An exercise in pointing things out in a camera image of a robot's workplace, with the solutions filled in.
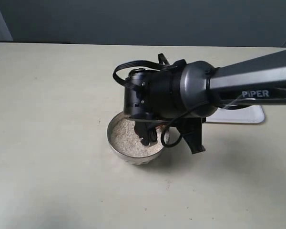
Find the wire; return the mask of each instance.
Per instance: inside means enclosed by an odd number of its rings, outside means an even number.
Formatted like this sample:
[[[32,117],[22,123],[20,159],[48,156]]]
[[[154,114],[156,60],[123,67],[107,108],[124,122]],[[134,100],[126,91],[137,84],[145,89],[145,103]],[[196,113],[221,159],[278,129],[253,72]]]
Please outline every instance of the wire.
[[[187,110],[186,112],[184,112],[183,114],[179,115],[178,117],[172,119],[171,121],[169,121],[165,127],[163,128],[162,130],[162,133],[161,133],[161,143],[164,147],[167,147],[167,148],[171,148],[171,147],[174,147],[176,145],[179,144],[179,142],[182,140],[182,135],[180,135],[178,137],[178,139],[174,142],[174,143],[171,143],[171,144],[167,144],[164,140],[164,136],[166,134],[166,132],[168,131],[168,129],[176,122],[178,121],[180,118],[183,118],[184,116],[187,116],[189,113],[191,113],[193,110],[197,109],[198,107],[200,106],[203,106],[203,105],[206,105],[206,104],[209,104],[208,102],[201,102],[201,103],[198,103],[197,105],[193,106],[191,109]]]

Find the white table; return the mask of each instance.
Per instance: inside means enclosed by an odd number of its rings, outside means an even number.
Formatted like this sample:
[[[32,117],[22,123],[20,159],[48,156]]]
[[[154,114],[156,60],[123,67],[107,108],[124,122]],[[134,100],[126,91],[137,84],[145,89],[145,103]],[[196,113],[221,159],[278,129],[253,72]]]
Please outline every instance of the white table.
[[[205,124],[206,152],[182,142],[141,167],[106,140],[118,64],[279,50],[0,43],[0,229],[286,228],[286,106],[263,125]]]

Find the rice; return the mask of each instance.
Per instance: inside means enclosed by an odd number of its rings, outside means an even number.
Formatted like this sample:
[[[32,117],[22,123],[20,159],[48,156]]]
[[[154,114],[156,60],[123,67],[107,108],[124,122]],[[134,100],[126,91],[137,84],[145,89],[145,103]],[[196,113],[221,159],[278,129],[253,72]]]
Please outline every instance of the rice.
[[[113,128],[110,140],[117,151],[127,156],[146,157],[159,152],[163,148],[160,140],[163,128],[159,127],[156,130],[158,136],[157,144],[146,147],[142,145],[139,136],[134,132],[134,125],[135,121],[122,119]],[[164,136],[165,142],[168,141],[168,137],[168,132],[166,132]]]

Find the stainless steel bowl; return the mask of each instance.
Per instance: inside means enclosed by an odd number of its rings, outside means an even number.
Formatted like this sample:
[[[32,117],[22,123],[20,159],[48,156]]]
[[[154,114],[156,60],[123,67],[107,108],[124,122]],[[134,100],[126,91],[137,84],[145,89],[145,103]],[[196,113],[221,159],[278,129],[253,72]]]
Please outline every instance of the stainless steel bowl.
[[[157,158],[163,151],[163,148],[156,152],[155,154],[152,154],[152,155],[149,155],[149,156],[145,156],[145,157],[133,157],[133,156],[127,156],[125,154],[123,154],[122,152],[119,152],[117,149],[115,149],[113,146],[112,146],[112,143],[111,143],[111,133],[112,133],[112,130],[113,128],[117,125],[117,123],[124,119],[125,118],[125,115],[123,112],[120,112],[118,113],[108,124],[108,127],[107,127],[107,140],[109,142],[109,145],[111,147],[111,149],[113,150],[113,152],[118,156],[120,157],[121,159],[123,159],[124,161],[127,161],[129,162],[130,164],[133,164],[133,165],[142,165],[142,164],[147,164],[148,162],[150,162],[151,160]]]

